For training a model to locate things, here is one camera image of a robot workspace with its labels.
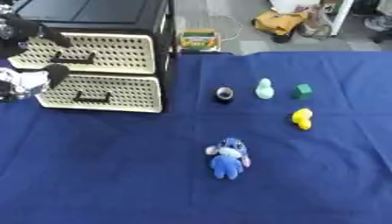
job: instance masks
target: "plush toy ear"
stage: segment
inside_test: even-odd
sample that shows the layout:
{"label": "plush toy ear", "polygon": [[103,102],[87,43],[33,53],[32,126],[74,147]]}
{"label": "plush toy ear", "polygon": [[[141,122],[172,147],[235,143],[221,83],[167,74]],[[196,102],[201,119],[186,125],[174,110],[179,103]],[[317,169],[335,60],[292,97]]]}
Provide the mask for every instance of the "plush toy ear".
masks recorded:
{"label": "plush toy ear", "polygon": [[243,166],[245,166],[247,168],[250,167],[251,161],[250,161],[249,156],[243,156],[241,161],[242,161]]}
{"label": "plush toy ear", "polygon": [[218,153],[218,148],[216,146],[210,146],[206,148],[206,154],[213,156]]}

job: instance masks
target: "green cube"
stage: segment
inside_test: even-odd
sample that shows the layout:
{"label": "green cube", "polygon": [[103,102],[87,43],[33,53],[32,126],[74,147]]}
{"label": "green cube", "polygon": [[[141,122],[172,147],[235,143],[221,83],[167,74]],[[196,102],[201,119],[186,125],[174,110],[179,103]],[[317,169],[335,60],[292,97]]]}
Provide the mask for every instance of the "green cube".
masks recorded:
{"label": "green cube", "polygon": [[294,91],[294,97],[299,100],[306,100],[312,95],[312,88],[308,84],[297,85]]}

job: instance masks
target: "plush toy face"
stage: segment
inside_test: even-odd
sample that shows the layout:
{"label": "plush toy face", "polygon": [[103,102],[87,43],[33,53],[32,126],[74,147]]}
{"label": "plush toy face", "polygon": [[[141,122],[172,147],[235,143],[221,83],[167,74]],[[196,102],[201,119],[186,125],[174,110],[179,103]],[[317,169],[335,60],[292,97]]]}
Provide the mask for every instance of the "plush toy face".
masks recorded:
{"label": "plush toy face", "polygon": [[216,155],[218,153],[232,158],[240,158],[245,167],[250,167],[248,149],[241,140],[229,137],[221,141],[217,146],[206,148],[207,155]]}

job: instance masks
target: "tape roll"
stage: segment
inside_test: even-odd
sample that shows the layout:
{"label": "tape roll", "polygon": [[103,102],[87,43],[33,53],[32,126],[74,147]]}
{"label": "tape roll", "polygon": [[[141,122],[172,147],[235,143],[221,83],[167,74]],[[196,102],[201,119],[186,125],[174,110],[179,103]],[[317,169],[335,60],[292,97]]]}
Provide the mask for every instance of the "tape roll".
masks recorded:
{"label": "tape roll", "polygon": [[218,102],[229,103],[234,99],[235,92],[231,87],[220,87],[215,91],[215,98]]}

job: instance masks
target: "floor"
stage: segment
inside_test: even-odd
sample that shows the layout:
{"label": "floor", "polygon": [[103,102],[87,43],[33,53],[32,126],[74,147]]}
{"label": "floor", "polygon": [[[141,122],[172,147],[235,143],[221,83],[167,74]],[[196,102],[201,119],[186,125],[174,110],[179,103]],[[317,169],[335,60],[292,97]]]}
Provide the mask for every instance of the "floor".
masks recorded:
{"label": "floor", "polygon": [[238,55],[268,51],[391,51],[392,41],[377,45],[368,37],[361,17],[350,16],[335,38],[317,40],[295,35],[290,43],[276,44],[257,31],[250,20],[270,8],[268,0],[176,0],[178,29],[214,28],[223,39],[222,51]]}

